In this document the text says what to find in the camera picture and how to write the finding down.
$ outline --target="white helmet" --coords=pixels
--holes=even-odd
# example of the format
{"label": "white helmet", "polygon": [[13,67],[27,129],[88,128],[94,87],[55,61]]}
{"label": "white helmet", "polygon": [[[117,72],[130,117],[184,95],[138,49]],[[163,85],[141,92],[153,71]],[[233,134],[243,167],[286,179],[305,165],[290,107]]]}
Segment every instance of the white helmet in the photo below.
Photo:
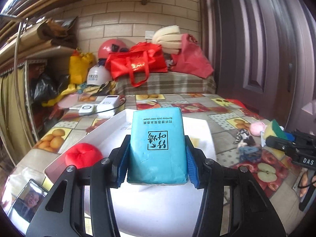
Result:
{"label": "white helmet", "polygon": [[103,65],[93,66],[88,73],[87,85],[101,86],[112,81],[111,73]]}

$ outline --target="tissue paper pack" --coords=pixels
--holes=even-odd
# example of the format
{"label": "tissue paper pack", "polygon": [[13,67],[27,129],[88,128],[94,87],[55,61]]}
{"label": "tissue paper pack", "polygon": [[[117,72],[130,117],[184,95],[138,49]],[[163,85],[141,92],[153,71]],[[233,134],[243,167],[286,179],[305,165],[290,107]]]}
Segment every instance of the tissue paper pack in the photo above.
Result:
{"label": "tissue paper pack", "polygon": [[188,181],[180,108],[134,112],[127,181],[169,185]]}

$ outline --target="white box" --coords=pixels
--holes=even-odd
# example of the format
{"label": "white box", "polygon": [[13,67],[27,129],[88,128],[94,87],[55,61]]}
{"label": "white box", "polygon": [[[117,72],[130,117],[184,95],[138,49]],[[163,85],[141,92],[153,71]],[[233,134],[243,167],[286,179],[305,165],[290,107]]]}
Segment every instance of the white box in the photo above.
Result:
{"label": "white box", "polygon": [[[121,146],[125,136],[131,134],[133,113],[126,109],[104,122],[77,143],[90,143],[107,157]],[[184,134],[194,138],[196,148],[207,158],[216,160],[214,143],[205,120],[183,117]],[[55,182],[66,168],[65,154],[61,154],[46,169],[45,174]],[[89,186],[85,191],[85,212],[90,214]],[[184,185],[133,185],[122,183],[111,189],[113,207],[119,230],[134,236],[192,236],[200,210],[203,190],[190,182]]]}
{"label": "white box", "polygon": [[103,118],[113,117],[117,110],[114,108],[116,108],[119,104],[120,104],[119,95],[108,95],[97,105],[97,112],[99,112],[98,117],[103,117]]}

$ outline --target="yellow bag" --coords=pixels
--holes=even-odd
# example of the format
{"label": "yellow bag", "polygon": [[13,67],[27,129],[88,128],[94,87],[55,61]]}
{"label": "yellow bag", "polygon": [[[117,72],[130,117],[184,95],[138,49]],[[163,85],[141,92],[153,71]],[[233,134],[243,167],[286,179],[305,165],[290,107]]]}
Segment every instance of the yellow bag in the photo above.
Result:
{"label": "yellow bag", "polygon": [[79,53],[76,50],[69,61],[70,83],[80,85],[85,82],[87,80],[88,70],[92,67],[92,63],[92,53]]}

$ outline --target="white brick wall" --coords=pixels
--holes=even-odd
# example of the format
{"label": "white brick wall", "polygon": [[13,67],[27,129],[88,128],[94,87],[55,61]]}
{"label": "white brick wall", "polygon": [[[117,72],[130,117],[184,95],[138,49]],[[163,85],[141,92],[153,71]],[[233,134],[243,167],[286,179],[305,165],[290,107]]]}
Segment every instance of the white brick wall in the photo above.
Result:
{"label": "white brick wall", "polygon": [[198,0],[82,0],[57,8],[54,18],[78,16],[78,46],[97,58],[108,39],[122,39],[128,47],[144,42],[145,31],[179,25],[182,33],[200,38]]}

